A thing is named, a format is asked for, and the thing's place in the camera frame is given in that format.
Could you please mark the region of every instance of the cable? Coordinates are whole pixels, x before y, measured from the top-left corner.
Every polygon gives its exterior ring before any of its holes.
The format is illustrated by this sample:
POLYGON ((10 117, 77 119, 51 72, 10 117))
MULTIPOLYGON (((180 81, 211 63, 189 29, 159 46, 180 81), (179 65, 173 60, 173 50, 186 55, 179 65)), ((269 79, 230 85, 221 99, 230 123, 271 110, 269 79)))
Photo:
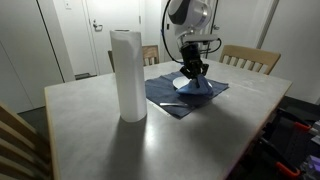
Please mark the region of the cable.
POLYGON ((220 44, 219 44, 219 46, 218 46, 215 50, 208 51, 208 49, 207 49, 207 50, 205 50, 205 51, 206 51, 205 53, 200 53, 200 54, 208 54, 208 53, 216 52, 216 51, 221 47, 221 45, 222 45, 222 41, 221 41, 220 38, 218 38, 218 41, 220 42, 220 44))
POLYGON ((161 23, 161 35, 162 35, 162 40, 163 40, 164 47, 165 47, 168 55, 170 56, 171 60, 174 61, 174 62, 183 64, 183 62, 179 62, 179 61, 177 61, 176 59, 174 59, 174 58, 171 56, 171 54, 170 54, 170 52, 169 52, 169 50, 168 50, 168 47, 167 47, 166 38, 165 38, 165 36, 164 36, 164 20, 165 20, 165 18, 166 18, 166 12, 167 12, 167 9, 168 9, 168 6, 169 6, 170 2, 171 2, 171 0, 168 0, 168 2, 167 2, 167 4, 166 4, 166 7, 165 7, 165 9, 164 9, 164 12, 163 12, 163 16, 162 16, 162 23, 161 23))
POLYGON ((204 52, 204 51, 208 51, 208 50, 211 50, 211 48, 209 48, 209 49, 200 49, 199 52, 204 52))

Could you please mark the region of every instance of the light switch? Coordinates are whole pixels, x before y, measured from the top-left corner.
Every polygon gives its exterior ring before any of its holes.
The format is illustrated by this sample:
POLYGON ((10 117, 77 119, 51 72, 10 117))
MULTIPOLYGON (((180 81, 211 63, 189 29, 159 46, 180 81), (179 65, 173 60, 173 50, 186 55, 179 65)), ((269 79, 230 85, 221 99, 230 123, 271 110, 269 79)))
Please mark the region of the light switch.
POLYGON ((70 0, 64 0, 64 6, 66 9, 71 9, 70 0))

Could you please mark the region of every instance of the white paper towel roll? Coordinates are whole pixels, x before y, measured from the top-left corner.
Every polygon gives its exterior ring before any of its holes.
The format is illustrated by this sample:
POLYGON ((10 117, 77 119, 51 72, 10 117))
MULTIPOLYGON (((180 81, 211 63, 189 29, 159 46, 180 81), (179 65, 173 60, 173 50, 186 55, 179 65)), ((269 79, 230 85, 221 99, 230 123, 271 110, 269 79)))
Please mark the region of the white paper towel roll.
POLYGON ((110 31, 121 118, 136 122, 147 114, 141 33, 110 31))

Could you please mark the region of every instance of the chair backrest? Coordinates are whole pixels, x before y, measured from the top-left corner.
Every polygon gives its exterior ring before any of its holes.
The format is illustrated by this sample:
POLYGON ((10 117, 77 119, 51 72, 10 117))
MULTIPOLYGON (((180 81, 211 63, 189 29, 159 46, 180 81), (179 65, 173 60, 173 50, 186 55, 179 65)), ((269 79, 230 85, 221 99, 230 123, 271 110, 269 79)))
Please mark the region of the chair backrest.
POLYGON ((0 103, 0 179, 50 179, 49 142, 0 103))
POLYGON ((263 51, 261 49, 225 45, 219 62, 240 68, 247 68, 250 71, 256 72, 260 72, 265 65, 267 67, 263 73, 269 75, 280 56, 279 53, 263 51))
MULTIPOLYGON (((158 45, 142 46, 142 54, 143 54, 143 66, 159 64, 158 45)), ((109 55, 110 63, 112 66, 112 70, 113 72, 115 72, 112 51, 109 50, 108 55, 109 55)))

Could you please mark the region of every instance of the table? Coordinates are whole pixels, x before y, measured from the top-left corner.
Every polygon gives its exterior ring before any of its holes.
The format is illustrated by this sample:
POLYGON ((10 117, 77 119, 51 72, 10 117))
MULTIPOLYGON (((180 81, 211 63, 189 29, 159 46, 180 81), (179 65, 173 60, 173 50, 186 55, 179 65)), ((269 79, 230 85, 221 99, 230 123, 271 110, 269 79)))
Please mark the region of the table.
MULTIPOLYGON (((291 82, 204 61, 230 88, 181 120, 151 103, 146 119, 120 120, 114 74, 45 88, 56 179, 226 178, 291 82)), ((145 79, 180 67, 145 67, 145 79)))

